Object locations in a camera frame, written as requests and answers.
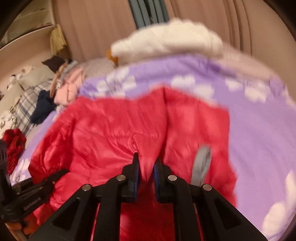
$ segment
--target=red cloth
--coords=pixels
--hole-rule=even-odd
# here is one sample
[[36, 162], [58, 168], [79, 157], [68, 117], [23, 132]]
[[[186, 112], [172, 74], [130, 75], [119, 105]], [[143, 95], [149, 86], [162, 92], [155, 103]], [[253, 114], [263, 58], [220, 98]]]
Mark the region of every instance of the red cloth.
[[7, 146], [7, 169], [8, 174], [11, 175], [17, 166], [20, 155], [22, 154], [26, 138], [20, 129], [9, 129], [3, 134], [2, 140], [6, 142]]
[[[120, 240], [174, 240], [171, 204], [158, 204], [152, 170], [160, 155], [172, 172], [190, 182], [197, 149], [208, 144], [212, 161], [206, 183], [235, 205], [236, 177], [228, 162], [226, 110], [171, 89], [139, 100], [79, 98], [52, 125], [34, 152], [29, 171], [35, 183], [56, 171], [70, 172], [55, 185], [49, 206], [58, 209], [85, 183], [106, 183], [139, 152], [141, 181], [135, 204], [123, 204]], [[40, 223], [46, 219], [35, 211]]]

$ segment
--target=plaid blanket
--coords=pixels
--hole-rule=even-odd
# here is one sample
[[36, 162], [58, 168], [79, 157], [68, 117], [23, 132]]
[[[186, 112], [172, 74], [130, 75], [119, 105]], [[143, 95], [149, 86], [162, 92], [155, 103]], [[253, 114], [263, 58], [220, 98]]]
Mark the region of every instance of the plaid blanket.
[[35, 124], [30, 122], [30, 118], [33, 114], [33, 111], [36, 109], [39, 93], [41, 90], [49, 91], [51, 82], [52, 80], [47, 80], [37, 86], [31, 86], [25, 91], [18, 104], [16, 105], [16, 128], [19, 128], [24, 136], [27, 136], [32, 128], [35, 126]]

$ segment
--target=beige curtain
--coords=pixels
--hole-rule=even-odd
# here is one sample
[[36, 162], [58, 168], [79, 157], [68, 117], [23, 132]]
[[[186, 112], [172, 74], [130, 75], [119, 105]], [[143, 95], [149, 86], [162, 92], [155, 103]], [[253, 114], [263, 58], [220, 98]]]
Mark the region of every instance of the beige curtain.
[[204, 23], [223, 41], [251, 53], [250, 30], [242, 0], [165, 0], [170, 18]]
[[105, 57], [110, 45], [136, 25], [128, 0], [53, 0], [54, 14], [73, 59]]

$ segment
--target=purple bedsheet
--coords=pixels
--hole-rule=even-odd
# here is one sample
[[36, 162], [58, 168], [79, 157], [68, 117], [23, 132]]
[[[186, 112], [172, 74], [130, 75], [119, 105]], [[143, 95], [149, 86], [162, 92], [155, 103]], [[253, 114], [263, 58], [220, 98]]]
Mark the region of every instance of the purple bedsheet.
[[[279, 80], [251, 82], [236, 77], [197, 55], [166, 57], [118, 69], [105, 78], [90, 78], [80, 89], [89, 98], [136, 98], [169, 85], [228, 108], [229, 160], [238, 177], [237, 208], [269, 240], [278, 240], [295, 213], [296, 107]], [[11, 179], [28, 178], [30, 157], [56, 111], [42, 124]]]

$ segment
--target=metal screw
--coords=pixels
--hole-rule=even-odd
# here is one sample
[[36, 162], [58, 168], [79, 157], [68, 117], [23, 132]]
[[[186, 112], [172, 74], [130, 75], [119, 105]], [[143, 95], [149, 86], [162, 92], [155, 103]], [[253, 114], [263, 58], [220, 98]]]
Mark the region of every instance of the metal screw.
[[176, 181], [176, 180], [177, 180], [177, 177], [176, 177], [175, 175], [169, 175], [169, 176], [168, 176], [168, 179], [169, 179], [170, 181]]
[[117, 179], [118, 181], [124, 181], [124, 180], [126, 179], [126, 176], [125, 176], [125, 175], [118, 175], [118, 176], [116, 177], [116, 179]]
[[83, 191], [89, 191], [90, 189], [91, 189], [91, 185], [89, 185], [89, 184], [85, 184], [82, 186]]
[[203, 187], [203, 189], [205, 189], [206, 191], [211, 191], [211, 190], [212, 190], [212, 186], [209, 185], [209, 184], [204, 184], [202, 187]]

